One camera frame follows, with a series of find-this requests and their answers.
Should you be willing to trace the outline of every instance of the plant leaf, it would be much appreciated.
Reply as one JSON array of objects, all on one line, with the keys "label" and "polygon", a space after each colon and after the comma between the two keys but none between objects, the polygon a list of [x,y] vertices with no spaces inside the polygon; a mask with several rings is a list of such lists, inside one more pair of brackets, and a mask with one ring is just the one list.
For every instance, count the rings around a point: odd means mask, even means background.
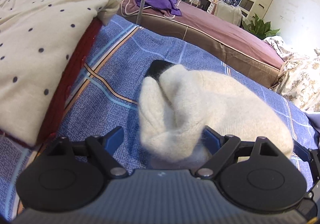
[{"label": "plant leaf", "polygon": [[257,31],[257,36],[259,38],[260,37],[264,37],[264,22],[263,22],[262,19],[260,21],[261,21],[261,23],[260,23],[260,26],[259,26],[258,31]]},{"label": "plant leaf", "polygon": [[260,26],[261,26],[261,23],[262,23],[262,20],[258,20],[258,21],[256,22],[256,26],[254,27],[254,30],[255,30],[256,33],[258,33],[258,30],[259,30],[259,28],[260,28]]},{"label": "plant leaf", "polygon": [[266,33],[268,31],[270,31],[270,28],[271,28],[271,21],[268,21],[264,25],[264,31],[263,32]]},{"label": "plant leaf", "polygon": [[255,26],[254,26],[253,20],[251,20],[250,23],[251,23],[251,28],[250,28],[250,30],[254,30],[254,27],[255,27]]},{"label": "plant leaf", "polygon": [[248,28],[247,24],[244,21],[242,23],[242,26],[246,31],[249,31],[249,28]]},{"label": "plant leaf", "polygon": [[266,32],[266,37],[272,37],[272,36],[275,36],[277,34],[277,32],[280,31],[280,29],[278,30],[271,30],[271,31],[268,31]]},{"label": "plant leaf", "polygon": [[255,24],[257,24],[259,20],[259,16],[256,13],[254,14],[254,20],[255,20]]},{"label": "plant leaf", "polygon": [[260,35],[256,35],[260,40],[264,40],[266,38],[265,33],[260,34]]}]

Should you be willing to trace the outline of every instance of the purple towel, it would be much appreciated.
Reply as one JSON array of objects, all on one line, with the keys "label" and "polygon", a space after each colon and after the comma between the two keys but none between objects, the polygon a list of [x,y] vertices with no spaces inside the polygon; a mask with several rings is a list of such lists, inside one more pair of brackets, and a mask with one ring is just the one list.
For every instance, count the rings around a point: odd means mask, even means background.
[{"label": "purple towel", "polygon": [[[135,0],[140,7],[141,0]],[[146,0],[144,7],[151,6],[153,9],[168,10],[172,15],[182,16],[181,11],[176,7],[178,0]]]}]

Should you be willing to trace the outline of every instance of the green plant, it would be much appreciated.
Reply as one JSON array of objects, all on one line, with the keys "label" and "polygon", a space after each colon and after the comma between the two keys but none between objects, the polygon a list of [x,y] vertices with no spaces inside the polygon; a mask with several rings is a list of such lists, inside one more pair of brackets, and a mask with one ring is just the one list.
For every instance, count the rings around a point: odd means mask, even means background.
[{"label": "green plant", "polygon": [[266,37],[275,36],[278,30],[271,30],[271,22],[268,21],[264,23],[262,19],[259,19],[258,15],[254,15],[254,21],[250,21],[249,24],[245,22],[242,23],[243,28],[248,31],[249,33],[253,34],[254,36],[258,37],[259,39],[263,40]]}]

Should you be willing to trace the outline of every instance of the blue bedspread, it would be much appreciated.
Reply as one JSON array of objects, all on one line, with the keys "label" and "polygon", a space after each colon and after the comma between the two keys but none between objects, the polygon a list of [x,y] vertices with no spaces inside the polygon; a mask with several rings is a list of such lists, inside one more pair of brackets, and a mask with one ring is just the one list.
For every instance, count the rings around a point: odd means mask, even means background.
[{"label": "blue bedspread", "polygon": [[[66,104],[59,136],[79,141],[122,126],[124,143],[114,157],[130,172],[145,168],[148,153],[139,144],[137,101],[145,72],[155,59],[234,77],[276,111],[295,140],[307,148],[317,148],[315,130],[304,113],[292,103],[229,68],[208,52],[182,40],[137,27],[117,15],[96,37],[85,68]],[[0,214],[9,220],[19,206],[15,180],[27,162],[33,160],[35,152],[31,153],[5,137],[0,137],[0,151]],[[303,173],[310,188],[312,177],[308,164],[295,155],[292,163]]]}]

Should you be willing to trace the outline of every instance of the polka dot fabric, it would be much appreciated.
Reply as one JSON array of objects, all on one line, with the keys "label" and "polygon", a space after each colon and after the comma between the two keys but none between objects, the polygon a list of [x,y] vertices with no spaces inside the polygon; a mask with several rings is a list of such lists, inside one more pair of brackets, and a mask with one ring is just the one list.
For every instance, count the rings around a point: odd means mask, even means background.
[{"label": "polka dot fabric", "polygon": [[34,146],[61,75],[98,17],[117,0],[0,0],[0,129]]}]

